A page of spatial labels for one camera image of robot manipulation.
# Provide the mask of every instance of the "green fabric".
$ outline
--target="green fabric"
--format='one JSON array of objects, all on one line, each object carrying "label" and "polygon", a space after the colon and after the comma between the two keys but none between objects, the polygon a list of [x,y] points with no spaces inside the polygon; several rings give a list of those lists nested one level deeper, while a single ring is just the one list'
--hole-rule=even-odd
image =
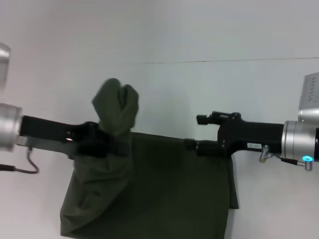
[{"label": "green fabric", "polygon": [[[101,128],[130,142],[137,101],[132,87],[107,81],[93,100]],[[131,148],[131,158],[75,158],[61,235],[224,238],[228,209],[238,208],[231,159],[197,157],[182,139],[142,133],[132,133]]]}]

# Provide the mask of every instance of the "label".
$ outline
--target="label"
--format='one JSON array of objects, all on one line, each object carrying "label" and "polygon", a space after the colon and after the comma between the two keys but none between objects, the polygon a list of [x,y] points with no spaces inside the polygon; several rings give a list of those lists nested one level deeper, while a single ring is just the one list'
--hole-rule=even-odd
[{"label": "label", "polygon": [[247,148],[262,149],[260,143],[247,143]]}]

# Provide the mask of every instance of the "cable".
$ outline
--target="cable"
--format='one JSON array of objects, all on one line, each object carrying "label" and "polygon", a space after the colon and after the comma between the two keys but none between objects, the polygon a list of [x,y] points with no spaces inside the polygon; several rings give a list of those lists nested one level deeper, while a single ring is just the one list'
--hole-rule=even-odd
[{"label": "cable", "polygon": [[28,148],[27,153],[26,153],[26,158],[29,161],[29,163],[35,168],[35,171],[28,171],[28,170],[23,170],[23,169],[18,169],[18,168],[15,168],[14,171],[20,172],[20,173],[28,173],[28,174],[36,174],[36,173],[40,172],[38,166],[36,166],[35,163],[33,163],[32,160],[30,159],[31,153],[32,153],[32,148]]}]

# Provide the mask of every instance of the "white wall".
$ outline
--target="white wall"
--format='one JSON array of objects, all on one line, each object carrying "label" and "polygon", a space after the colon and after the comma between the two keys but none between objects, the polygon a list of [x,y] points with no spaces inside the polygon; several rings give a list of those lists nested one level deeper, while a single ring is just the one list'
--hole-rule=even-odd
[{"label": "white wall", "polygon": [[[303,77],[319,72],[319,3],[306,0],[0,0],[0,41],[13,55],[6,103],[65,123],[97,121],[91,100],[116,77],[140,93],[136,131],[215,139],[197,114],[296,120]],[[38,175],[0,173],[1,238],[55,239],[73,170],[35,150]],[[317,238],[319,166],[311,173],[234,155],[240,209],[229,239]],[[29,168],[25,148],[0,163]]]}]

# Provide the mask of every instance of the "blue indicator light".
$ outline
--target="blue indicator light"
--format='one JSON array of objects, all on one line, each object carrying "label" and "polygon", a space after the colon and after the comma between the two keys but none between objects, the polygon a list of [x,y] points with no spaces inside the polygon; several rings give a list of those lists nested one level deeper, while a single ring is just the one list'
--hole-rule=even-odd
[{"label": "blue indicator light", "polygon": [[311,158],[310,156],[304,156],[303,157],[303,161],[305,161],[305,162],[312,162],[314,159],[313,158]]}]

